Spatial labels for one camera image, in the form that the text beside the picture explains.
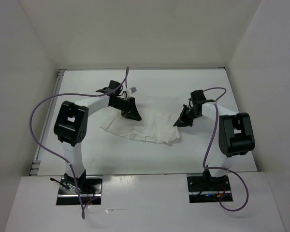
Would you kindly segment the white pleated skirt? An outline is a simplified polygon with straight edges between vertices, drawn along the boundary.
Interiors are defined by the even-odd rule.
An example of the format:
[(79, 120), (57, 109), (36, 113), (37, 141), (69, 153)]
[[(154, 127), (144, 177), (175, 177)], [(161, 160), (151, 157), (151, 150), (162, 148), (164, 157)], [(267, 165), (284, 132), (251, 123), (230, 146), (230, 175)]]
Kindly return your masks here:
[(144, 110), (141, 121), (116, 114), (107, 118), (100, 128), (128, 140), (169, 145), (181, 137), (175, 122), (176, 117), (171, 113)]

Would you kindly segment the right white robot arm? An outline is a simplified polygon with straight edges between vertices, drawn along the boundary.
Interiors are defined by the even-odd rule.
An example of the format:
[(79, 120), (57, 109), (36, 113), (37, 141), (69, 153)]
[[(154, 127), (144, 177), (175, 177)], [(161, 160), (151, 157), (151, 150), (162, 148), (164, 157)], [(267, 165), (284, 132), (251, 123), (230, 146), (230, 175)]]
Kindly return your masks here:
[[(205, 152), (202, 166), (205, 176), (202, 184), (207, 190), (213, 190), (227, 173), (230, 173), (235, 156), (246, 155), (255, 148), (255, 139), (248, 113), (237, 113), (218, 105), (218, 100), (207, 99), (207, 90), (195, 90), (190, 93), (188, 105), (183, 105), (175, 127), (191, 127), (193, 122), (206, 117), (214, 121), (213, 132)], [(212, 145), (217, 137), (218, 159), (213, 164), (207, 161)]]

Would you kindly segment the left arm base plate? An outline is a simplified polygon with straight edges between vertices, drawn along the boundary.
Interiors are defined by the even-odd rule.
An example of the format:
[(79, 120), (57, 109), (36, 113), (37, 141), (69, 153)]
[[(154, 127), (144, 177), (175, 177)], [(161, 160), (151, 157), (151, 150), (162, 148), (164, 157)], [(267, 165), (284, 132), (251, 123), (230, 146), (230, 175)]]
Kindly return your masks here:
[[(81, 187), (80, 197), (83, 204), (100, 205), (102, 201), (102, 176), (86, 176), (86, 185)], [(56, 205), (79, 205), (76, 187), (62, 176), (59, 183)]]

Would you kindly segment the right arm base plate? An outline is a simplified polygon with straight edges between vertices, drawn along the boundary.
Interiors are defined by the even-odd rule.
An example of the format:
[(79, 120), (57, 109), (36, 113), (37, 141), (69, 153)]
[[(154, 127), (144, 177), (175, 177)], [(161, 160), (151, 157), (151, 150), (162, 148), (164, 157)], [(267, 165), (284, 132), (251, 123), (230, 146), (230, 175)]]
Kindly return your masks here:
[(231, 186), (225, 175), (216, 179), (207, 180), (202, 175), (188, 175), (189, 203), (215, 203), (223, 196), (222, 202), (232, 202)]

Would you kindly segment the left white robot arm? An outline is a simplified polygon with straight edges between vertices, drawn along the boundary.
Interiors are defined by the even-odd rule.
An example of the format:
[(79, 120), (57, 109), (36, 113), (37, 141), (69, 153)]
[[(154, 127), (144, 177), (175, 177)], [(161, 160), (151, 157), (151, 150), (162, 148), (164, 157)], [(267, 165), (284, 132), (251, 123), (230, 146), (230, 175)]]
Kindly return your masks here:
[(89, 189), (86, 170), (82, 161), (82, 141), (87, 133), (88, 118), (95, 112), (112, 107), (125, 119), (141, 121), (135, 98), (122, 90), (120, 83), (111, 80), (109, 86), (96, 91), (93, 97), (81, 101), (64, 101), (54, 125), (54, 134), (63, 148), (66, 163), (65, 183), (75, 193)]

